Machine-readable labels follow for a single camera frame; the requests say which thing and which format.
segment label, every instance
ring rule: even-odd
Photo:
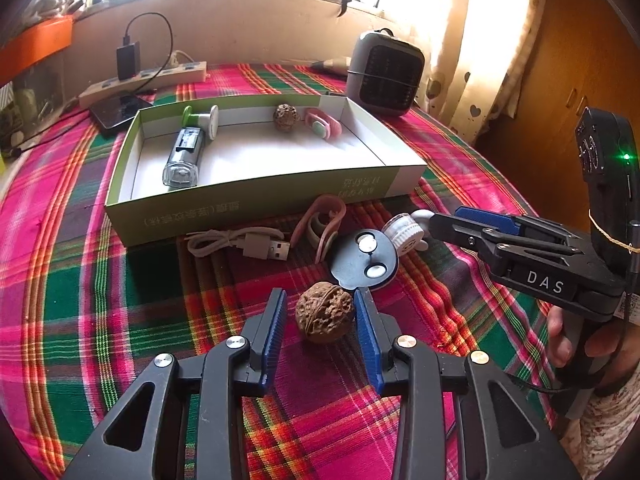
[[[178,140],[178,145],[175,147],[175,151],[179,152],[180,150],[189,150],[192,152],[196,144],[198,143],[198,136],[200,135],[199,128],[184,128],[180,131],[180,140]]]
[[[577,290],[575,283],[567,283],[566,280],[553,276],[548,272],[532,270],[519,264],[513,266],[509,277],[514,282],[536,288],[567,301],[571,301],[574,298]]]
[[[622,294],[620,303],[614,313],[614,316],[620,319],[625,319],[625,298],[626,292]],[[637,294],[631,295],[631,302],[629,304],[629,321],[634,325],[640,326],[640,296]]]

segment table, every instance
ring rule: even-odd
[[[241,64],[216,66],[206,82],[164,89],[153,99],[343,90],[343,80],[305,67]],[[532,213],[481,155],[427,115],[411,110],[383,120],[428,168],[410,196],[349,206],[346,226],[381,228],[416,208]],[[46,138],[72,121],[60,121]],[[196,260],[181,238],[126,250],[103,207],[122,139],[105,139],[89,121],[81,123],[29,153],[1,205],[0,408],[31,459],[47,478],[58,478],[153,356],[206,352],[239,333],[280,286],[289,319],[274,391],[244,404],[251,478],[388,479],[398,399],[379,399],[367,384],[354,333],[314,346],[301,341],[293,321],[299,295],[328,278],[311,247],[296,249],[287,262],[249,260],[236,250]],[[268,224],[290,232],[298,218]],[[508,372],[550,384],[543,309],[493,283],[474,253],[430,240],[426,252],[401,258],[397,277],[374,299],[403,333],[438,351],[480,348]],[[551,423],[548,400],[529,400]],[[449,424],[449,397],[445,407]],[[187,475],[193,435],[192,427]],[[453,442],[447,453],[447,473],[455,478]]]

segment wooden cabinet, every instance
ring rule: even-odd
[[[627,117],[640,146],[640,50],[606,0],[546,0],[516,118],[476,147],[541,216],[588,230],[574,136],[585,105]]]

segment wall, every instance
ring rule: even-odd
[[[97,12],[74,25],[73,44],[64,52],[65,96],[116,75],[115,50],[129,20],[162,12],[174,30],[174,49],[208,63],[304,63],[350,56],[365,30],[408,30],[357,9],[338,18],[340,6],[321,0],[137,0]],[[140,40],[142,68],[161,66],[169,41],[166,25],[145,16],[131,26]]]
[[[588,230],[574,128],[584,106],[629,119],[640,146],[640,51],[606,0],[546,0],[514,120],[476,147],[543,217]]]

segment usb connector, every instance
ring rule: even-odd
[[[242,241],[242,256],[259,260],[286,260],[289,256],[289,243],[272,240],[269,235],[261,233],[247,233]]]
[[[283,260],[289,257],[289,242],[281,242],[281,241],[271,241],[271,246],[269,247],[269,254],[267,254],[267,258],[270,260]]]

